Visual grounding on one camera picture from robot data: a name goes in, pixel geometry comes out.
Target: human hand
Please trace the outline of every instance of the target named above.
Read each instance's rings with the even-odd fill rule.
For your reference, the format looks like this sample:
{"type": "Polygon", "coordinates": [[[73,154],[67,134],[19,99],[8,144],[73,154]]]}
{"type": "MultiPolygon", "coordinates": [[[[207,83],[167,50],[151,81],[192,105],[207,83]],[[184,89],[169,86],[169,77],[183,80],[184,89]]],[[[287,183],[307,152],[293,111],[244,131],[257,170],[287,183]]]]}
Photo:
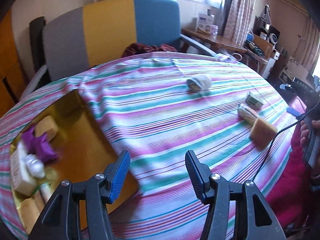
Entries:
{"type": "MultiPolygon", "coordinates": [[[[308,139],[308,135],[309,135],[309,130],[308,130],[308,126],[306,125],[306,123],[304,122],[304,120],[301,121],[301,129],[300,129],[300,145],[302,147],[305,146],[307,139],[308,139]]],[[[320,120],[313,120],[312,121],[312,126],[316,129],[320,130],[320,120]]]]}

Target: yellow tray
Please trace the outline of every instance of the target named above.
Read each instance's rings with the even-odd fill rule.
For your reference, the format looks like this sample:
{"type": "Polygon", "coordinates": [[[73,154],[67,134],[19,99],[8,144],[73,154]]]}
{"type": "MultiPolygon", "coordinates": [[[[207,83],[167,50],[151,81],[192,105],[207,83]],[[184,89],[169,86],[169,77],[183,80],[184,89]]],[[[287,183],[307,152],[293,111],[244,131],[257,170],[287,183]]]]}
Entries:
{"type": "MultiPolygon", "coordinates": [[[[88,180],[93,175],[103,172],[108,164],[116,161],[117,154],[77,90],[58,99],[35,117],[13,140],[10,154],[14,152],[21,134],[48,115],[54,118],[59,127],[57,135],[50,141],[52,148],[59,155],[59,160],[46,165],[46,177],[39,180],[39,184],[48,182],[54,191],[64,179],[69,179],[71,182],[88,180]]],[[[138,190],[139,184],[129,171],[119,198],[112,205],[107,204],[108,213],[118,208],[138,190]]],[[[22,220],[20,205],[26,197],[15,192],[13,187],[12,193],[20,220],[22,220]]],[[[80,202],[80,222],[81,229],[86,228],[84,201],[80,202]]]]}

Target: striped bedsheet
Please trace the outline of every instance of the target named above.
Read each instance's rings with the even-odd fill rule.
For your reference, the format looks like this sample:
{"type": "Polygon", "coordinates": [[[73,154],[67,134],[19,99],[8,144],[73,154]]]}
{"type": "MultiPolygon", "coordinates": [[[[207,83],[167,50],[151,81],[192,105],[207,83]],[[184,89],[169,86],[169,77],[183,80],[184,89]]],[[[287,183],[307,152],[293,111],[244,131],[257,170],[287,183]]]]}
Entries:
{"type": "MultiPolygon", "coordinates": [[[[225,55],[172,52],[136,55],[52,82],[0,119],[0,215],[19,239],[27,239],[12,199],[9,146],[41,111],[71,90],[91,108],[116,152],[131,154],[140,191],[111,214],[117,239],[199,239],[208,206],[193,191],[184,163],[187,150],[212,172],[234,182],[253,177],[266,151],[249,139],[251,127],[237,115],[251,91],[264,101],[259,115],[280,130],[294,122],[287,104],[261,76],[225,55]],[[203,73],[212,87],[191,92],[186,79],[203,73]]],[[[287,163],[293,129],[278,136],[256,184],[264,195],[287,163]]],[[[231,238],[235,203],[230,205],[231,238]]],[[[88,239],[87,231],[83,232],[88,239]]]]}

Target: sofa armrest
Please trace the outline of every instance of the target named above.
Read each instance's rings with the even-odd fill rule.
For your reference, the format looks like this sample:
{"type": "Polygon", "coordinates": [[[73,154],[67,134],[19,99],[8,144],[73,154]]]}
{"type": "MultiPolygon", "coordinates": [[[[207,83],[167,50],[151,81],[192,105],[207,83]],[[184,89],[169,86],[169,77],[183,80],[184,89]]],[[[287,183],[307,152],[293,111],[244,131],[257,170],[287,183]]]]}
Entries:
{"type": "Polygon", "coordinates": [[[202,51],[205,55],[215,57],[217,53],[215,53],[213,50],[207,48],[206,46],[202,45],[201,43],[181,34],[181,40],[184,41],[186,44],[202,51]]]}
{"type": "Polygon", "coordinates": [[[43,65],[35,74],[35,76],[31,79],[30,83],[27,85],[26,89],[22,93],[20,97],[20,101],[25,99],[28,95],[30,95],[33,91],[35,91],[40,79],[47,72],[47,66],[43,65]]]}

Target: metal bolt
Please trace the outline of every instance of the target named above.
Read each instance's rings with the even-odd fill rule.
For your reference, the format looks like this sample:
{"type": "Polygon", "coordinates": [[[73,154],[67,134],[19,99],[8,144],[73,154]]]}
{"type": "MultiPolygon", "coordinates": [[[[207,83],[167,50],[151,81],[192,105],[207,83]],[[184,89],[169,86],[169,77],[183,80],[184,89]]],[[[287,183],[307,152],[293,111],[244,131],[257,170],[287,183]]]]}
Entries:
{"type": "Polygon", "coordinates": [[[62,186],[68,186],[70,184],[70,181],[68,180],[68,179],[65,179],[65,180],[63,180],[62,182],[61,182],[61,185],[62,186]]]}
{"type": "Polygon", "coordinates": [[[220,175],[217,174],[217,173],[212,174],[212,175],[211,175],[211,179],[218,180],[218,179],[220,179],[220,175]]]}
{"type": "Polygon", "coordinates": [[[103,173],[98,173],[95,176],[96,179],[103,179],[104,178],[104,174],[103,173]]]}
{"type": "Polygon", "coordinates": [[[247,181],[245,182],[245,184],[246,184],[248,187],[252,187],[252,186],[254,185],[253,181],[251,181],[251,180],[247,180],[247,181]]]}

